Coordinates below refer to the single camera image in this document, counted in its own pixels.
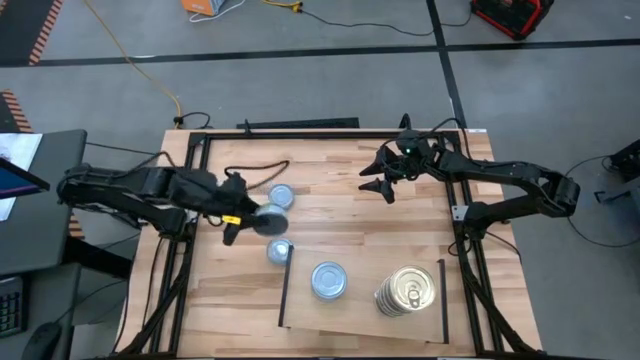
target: computer monitor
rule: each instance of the computer monitor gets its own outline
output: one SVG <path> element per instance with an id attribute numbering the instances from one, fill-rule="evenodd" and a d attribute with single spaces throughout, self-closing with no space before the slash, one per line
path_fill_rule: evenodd
<path id="1" fill-rule="evenodd" d="M 49 183 L 0 157 L 0 199 L 49 190 Z"/>

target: silver can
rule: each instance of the silver can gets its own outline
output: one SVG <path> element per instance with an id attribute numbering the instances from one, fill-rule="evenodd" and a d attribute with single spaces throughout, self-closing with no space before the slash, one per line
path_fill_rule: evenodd
<path id="1" fill-rule="evenodd" d="M 289 246 L 293 245 L 289 239 L 274 239 L 267 245 L 267 258 L 276 265 L 285 265 L 289 256 Z"/>
<path id="2" fill-rule="evenodd" d="M 436 287 L 425 269 L 404 266 L 382 282 L 374 297 L 380 312 L 396 317 L 431 305 L 436 298 Z"/>
<path id="3" fill-rule="evenodd" d="M 347 272 L 342 266 L 325 261 L 316 266 L 311 274 L 311 289 L 316 297 L 325 302 L 339 298 L 347 288 Z"/>
<path id="4" fill-rule="evenodd" d="M 293 205 L 293 188 L 289 185 L 275 185 L 269 191 L 269 202 L 276 204 L 285 210 L 289 210 Z"/>
<path id="5" fill-rule="evenodd" d="M 258 217 L 258 224 L 253 230 L 262 236 L 280 236 L 287 231 L 289 221 L 287 212 L 278 205 L 264 204 L 254 213 Z"/>

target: gold can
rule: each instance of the gold can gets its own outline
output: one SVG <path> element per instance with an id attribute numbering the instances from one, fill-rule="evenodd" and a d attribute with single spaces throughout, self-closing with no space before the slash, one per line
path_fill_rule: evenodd
<path id="1" fill-rule="evenodd" d="M 396 317 L 431 305 L 436 298 L 436 286 L 425 269 L 404 266 L 382 282 L 374 297 L 380 312 Z"/>

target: wooden tabletop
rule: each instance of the wooden tabletop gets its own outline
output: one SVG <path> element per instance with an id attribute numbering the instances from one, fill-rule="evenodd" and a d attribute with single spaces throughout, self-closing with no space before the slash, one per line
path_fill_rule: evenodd
<path id="1" fill-rule="evenodd" d="M 162 149 L 179 165 L 184 162 L 189 133 L 170 130 L 165 134 Z M 208 169 L 223 177 L 226 166 L 259 166 L 290 160 L 291 166 L 276 182 L 291 185 L 297 194 L 288 215 L 290 226 L 286 234 L 296 249 L 379 255 L 407 261 L 444 259 L 450 344 L 279 328 L 284 268 L 267 260 L 269 239 L 251 230 L 243 231 L 235 244 L 227 247 L 222 244 L 221 228 L 200 221 L 179 357 L 475 355 L 458 260 L 447 253 L 454 236 L 444 184 L 427 175 L 415 182 L 400 182 L 395 186 L 393 205 L 387 205 L 379 194 L 359 191 L 358 185 L 373 177 L 360 177 L 358 173 L 373 161 L 381 143 L 382 140 L 367 139 L 215 140 Z M 493 159 L 486 133 L 469 134 L 469 143 L 475 159 Z M 271 173 L 272 170 L 243 171 L 242 176 L 248 184 L 253 184 Z M 491 203 L 503 199 L 499 185 L 477 182 L 470 185 L 475 201 Z M 250 195 L 263 203 L 267 201 L 267 191 L 268 187 L 258 188 Z M 462 203 L 459 186 L 456 192 L 458 202 Z M 514 243 L 510 226 L 493 225 L 490 231 Z M 131 276 L 127 320 L 119 349 L 125 347 L 142 326 L 157 244 L 157 232 L 145 228 Z M 161 244 L 154 269 L 149 314 L 158 298 L 167 245 L 167 241 Z M 490 236 L 484 240 L 484 249 L 496 305 L 527 343 L 540 348 L 518 257 Z M 486 314 L 479 303 L 478 307 L 485 346 L 489 348 Z M 161 350 L 168 347 L 172 315 L 171 308 L 163 328 Z"/>

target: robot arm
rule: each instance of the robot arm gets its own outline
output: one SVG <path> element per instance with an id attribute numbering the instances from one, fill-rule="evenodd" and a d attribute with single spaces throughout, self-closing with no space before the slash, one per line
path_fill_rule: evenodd
<path id="1" fill-rule="evenodd" d="M 188 221 L 185 210 L 225 222 L 225 245 L 232 245 L 243 229 L 254 228 L 268 236 L 284 232 L 288 225 L 284 216 L 260 214 L 260 206 L 249 198 L 246 181 L 238 173 L 218 185 L 216 176 L 204 170 L 139 167 L 119 171 L 83 164 L 67 171 L 57 191 L 60 201 L 71 207 L 115 210 L 133 221 L 148 221 L 160 236 L 176 241 L 181 241 Z"/>
<path id="2" fill-rule="evenodd" d="M 580 187 L 558 172 L 522 161 L 472 160 L 438 144 L 430 145 L 416 130 L 404 130 L 395 142 L 402 154 L 383 145 L 377 151 L 375 161 L 360 172 L 361 176 L 384 174 L 383 181 L 376 179 L 359 189 L 381 193 L 389 204 L 395 201 L 392 184 L 399 180 L 414 181 L 421 174 L 429 174 L 439 181 L 478 180 L 513 185 L 526 192 L 526 195 L 495 204 L 474 202 L 469 206 L 457 206 L 453 211 L 454 221 L 461 222 L 465 232 L 472 237 L 483 238 L 486 229 L 496 221 L 538 213 L 568 217 L 575 211 Z"/>

